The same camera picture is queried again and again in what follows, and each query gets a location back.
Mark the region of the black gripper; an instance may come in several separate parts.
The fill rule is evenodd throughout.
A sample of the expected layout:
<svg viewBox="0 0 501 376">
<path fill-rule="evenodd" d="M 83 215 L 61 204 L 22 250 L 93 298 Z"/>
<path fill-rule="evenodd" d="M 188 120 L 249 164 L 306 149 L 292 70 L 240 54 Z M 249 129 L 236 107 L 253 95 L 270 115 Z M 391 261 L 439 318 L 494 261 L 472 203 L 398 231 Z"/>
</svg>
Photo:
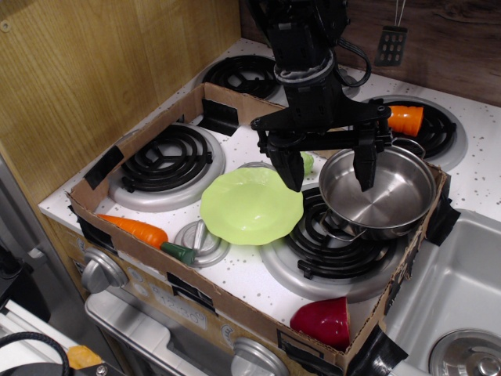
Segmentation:
<svg viewBox="0 0 501 376">
<path fill-rule="evenodd" d="M 362 192 L 373 187 L 377 152 L 392 144 L 385 105 L 349 99 L 330 75 L 307 86 L 286 85 L 288 106 L 255 118 L 251 128 L 285 185 L 302 188 L 305 168 L 301 151 L 351 149 Z"/>
</svg>

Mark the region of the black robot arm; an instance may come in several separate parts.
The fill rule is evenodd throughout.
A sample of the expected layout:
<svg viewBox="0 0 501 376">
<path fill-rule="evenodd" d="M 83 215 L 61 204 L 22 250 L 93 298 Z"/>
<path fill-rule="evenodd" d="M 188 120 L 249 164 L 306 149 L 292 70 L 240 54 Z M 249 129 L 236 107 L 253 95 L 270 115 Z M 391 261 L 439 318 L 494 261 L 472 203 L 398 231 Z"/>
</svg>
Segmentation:
<svg viewBox="0 0 501 376">
<path fill-rule="evenodd" d="M 275 58 L 274 75 L 287 107 L 255 118 L 258 147 L 286 186 L 302 187 L 301 152 L 352 149 L 355 177 L 373 187 L 377 155 L 391 145 L 386 106 L 349 99 L 335 46 L 362 55 L 341 35 L 349 24 L 345 1 L 249 1 L 247 6 Z"/>
</svg>

